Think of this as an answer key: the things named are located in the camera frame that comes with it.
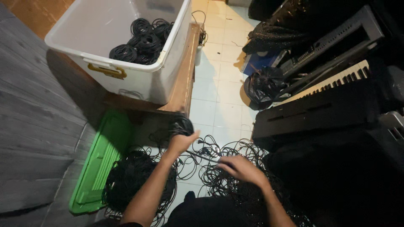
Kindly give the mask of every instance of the human hand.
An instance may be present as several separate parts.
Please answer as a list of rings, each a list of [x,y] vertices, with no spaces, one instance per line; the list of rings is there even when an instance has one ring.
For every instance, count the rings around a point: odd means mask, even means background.
[[[251,182],[259,187],[269,183],[265,174],[241,155],[223,156],[219,159],[217,167],[224,169],[239,180]]]
[[[199,138],[199,133],[200,131],[197,130],[195,131],[192,135],[190,136],[184,136],[184,135],[176,135],[173,136],[170,140],[170,144],[168,145],[168,148],[164,154],[167,153],[170,157],[177,159],[178,156],[180,156],[184,151],[186,151],[189,146]]]

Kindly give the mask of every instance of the black key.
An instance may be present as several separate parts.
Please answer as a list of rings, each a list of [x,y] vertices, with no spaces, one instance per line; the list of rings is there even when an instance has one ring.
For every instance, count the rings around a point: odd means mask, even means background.
[[[358,80],[358,78],[356,78],[356,74],[355,74],[355,73],[352,73],[352,74],[351,74],[351,77],[352,77],[352,80],[353,80],[353,81]]]
[[[369,78],[369,77],[372,76],[372,75],[370,74],[369,69],[368,69],[366,66],[365,66],[365,68],[363,68],[363,73],[365,73],[365,75],[366,75],[367,78]]]
[[[365,75],[363,75],[362,69],[358,70],[358,75],[361,80],[365,79]]]

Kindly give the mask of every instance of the green plastic lid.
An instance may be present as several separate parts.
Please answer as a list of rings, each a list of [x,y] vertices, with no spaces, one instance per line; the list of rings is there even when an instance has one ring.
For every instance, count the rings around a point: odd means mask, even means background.
[[[114,162],[125,153],[132,132],[132,123],[125,113],[114,109],[107,111],[70,199],[72,213],[93,212],[105,206],[101,195],[108,174]]]

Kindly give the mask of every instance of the left hand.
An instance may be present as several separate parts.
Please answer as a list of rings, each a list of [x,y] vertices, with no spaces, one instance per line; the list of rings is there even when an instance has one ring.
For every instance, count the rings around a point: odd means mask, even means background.
[[[196,139],[199,138],[199,133],[200,133],[200,131],[197,130],[188,137],[184,136],[184,135],[174,136],[173,138],[171,138],[170,144],[168,145],[168,149],[166,150],[165,153],[167,153],[167,155],[172,156],[173,158],[177,159],[178,156],[180,156],[183,152],[185,152],[189,148],[189,146]]]

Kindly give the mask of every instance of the right hand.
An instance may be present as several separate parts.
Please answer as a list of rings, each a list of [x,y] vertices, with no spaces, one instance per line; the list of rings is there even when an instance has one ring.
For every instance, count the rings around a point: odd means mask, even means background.
[[[269,183],[265,174],[241,155],[233,157],[223,156],[219,159],[217,167],[224,169],[239,180],[251,182],[259,187]]]

